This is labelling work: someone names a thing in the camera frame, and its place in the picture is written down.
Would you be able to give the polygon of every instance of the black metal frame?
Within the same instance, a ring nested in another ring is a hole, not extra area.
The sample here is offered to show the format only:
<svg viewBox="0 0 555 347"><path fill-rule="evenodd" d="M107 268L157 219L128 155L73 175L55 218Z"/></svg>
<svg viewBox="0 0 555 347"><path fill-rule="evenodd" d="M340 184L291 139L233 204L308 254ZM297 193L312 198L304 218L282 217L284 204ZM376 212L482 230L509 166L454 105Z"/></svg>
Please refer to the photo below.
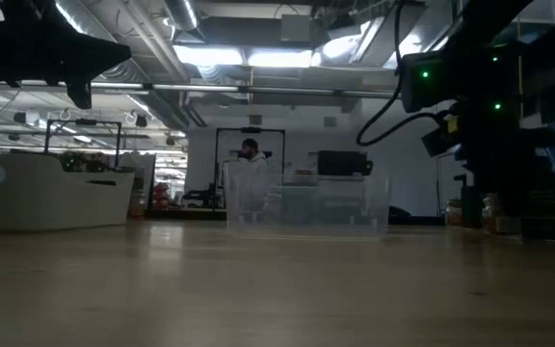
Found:
<svg viewBox="0 0 555 347"><path fill-rule="evenodd" d="M217 128L216 129L216 144L215 152L213 154L213 195L214 197L218 195L218 175L220 171L220 163L218 163L218 149L220 145L218 139L220 133L223 131L240 131L243 134L259 134L262 132L277 132L281 134L281 174L284 174L284 166L286 159L286 130L284 129L261 129L255 127L242 127L242 128Z"/></svg>
<svg viewBox="0 0 555 347"><path fill-rule="evenodd" d="M50 126L53 123L60 123L61 127L66 124L74 123L77 125L97 125L97 124L114 124L117 126L117 146L115 148L115 168L119 166L119 145L121 141L121 122L120 121L106 121L106 120L47 120L46 121L46 135L44 140L44 154L48 154L48 147L50 145Z"/></svg>

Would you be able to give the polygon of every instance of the person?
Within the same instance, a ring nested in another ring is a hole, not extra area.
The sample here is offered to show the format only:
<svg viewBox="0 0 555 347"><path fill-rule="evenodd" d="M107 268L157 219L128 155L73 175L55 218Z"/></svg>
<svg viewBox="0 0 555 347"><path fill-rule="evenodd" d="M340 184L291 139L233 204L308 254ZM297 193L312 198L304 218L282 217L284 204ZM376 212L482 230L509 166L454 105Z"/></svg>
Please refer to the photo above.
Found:
<svg viewBox="0 0 555 347"><path fill-rule="evenodd" d="M247 159L243 170L244 204L250 209L262 208L263 200L268 190L267 186L267 157L258 149L258 142L246 139L241 144L241 156Z"/></svg>

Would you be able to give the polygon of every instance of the transparent container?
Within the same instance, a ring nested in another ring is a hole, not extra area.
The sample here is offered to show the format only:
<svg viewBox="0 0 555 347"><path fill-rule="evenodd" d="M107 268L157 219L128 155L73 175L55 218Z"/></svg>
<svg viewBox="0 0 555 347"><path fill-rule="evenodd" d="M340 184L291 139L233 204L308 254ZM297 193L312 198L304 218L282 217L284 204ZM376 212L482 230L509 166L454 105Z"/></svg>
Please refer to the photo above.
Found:
<svg viewBox="0 0 555 347"><path fill-rule="evenodd" d="M228 228L259 234L378 236L386 233L390 181L309 174L266 177L226 170Z"/></svg>

